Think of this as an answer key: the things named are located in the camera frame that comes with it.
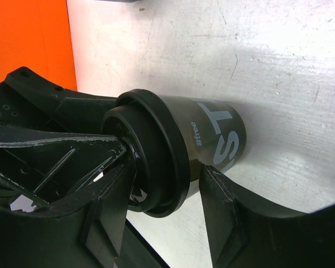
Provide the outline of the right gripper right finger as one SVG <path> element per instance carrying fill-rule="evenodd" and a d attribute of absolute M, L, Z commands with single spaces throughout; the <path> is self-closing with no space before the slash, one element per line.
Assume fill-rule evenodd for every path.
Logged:
<path fill-rule="evenodd" d="M 207 165 L 199 189 L 214 267 L 335 267 L 335 204 L 283 207 Z"/>

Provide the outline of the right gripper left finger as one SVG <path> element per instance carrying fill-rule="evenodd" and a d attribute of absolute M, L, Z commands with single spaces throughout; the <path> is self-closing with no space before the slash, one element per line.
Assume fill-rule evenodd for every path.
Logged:
<path fill-rule="evenodd" d="M 0 207 L 0 267 L 112 267 L 132 184 L 132 168 L 118 165 L 34 212 Z"/>

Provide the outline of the black paper coffee cup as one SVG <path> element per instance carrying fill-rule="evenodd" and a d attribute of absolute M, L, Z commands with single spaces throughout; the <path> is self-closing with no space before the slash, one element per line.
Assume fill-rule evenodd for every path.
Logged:
<path fill-rule="evenodd" d="M 221 173 L 233 167 L 246 147 L 245 124 L 230 103 L 222 100 L 162 95 L 185 142 L 190 184 L 187 197 L 199 191 L 202 165 Z"/>

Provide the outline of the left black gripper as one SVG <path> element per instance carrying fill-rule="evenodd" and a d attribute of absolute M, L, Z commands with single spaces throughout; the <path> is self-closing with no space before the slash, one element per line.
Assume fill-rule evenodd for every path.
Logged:
<path fill-rule="evenodd" d="M 102 133 L 115 97 L 65 89 L 27 67 L 0 84 L 0 210 L 24 195 L 41 210 L 60 199 L 88 201 L 104 188 L 95 178 L 125 152 Z"/>

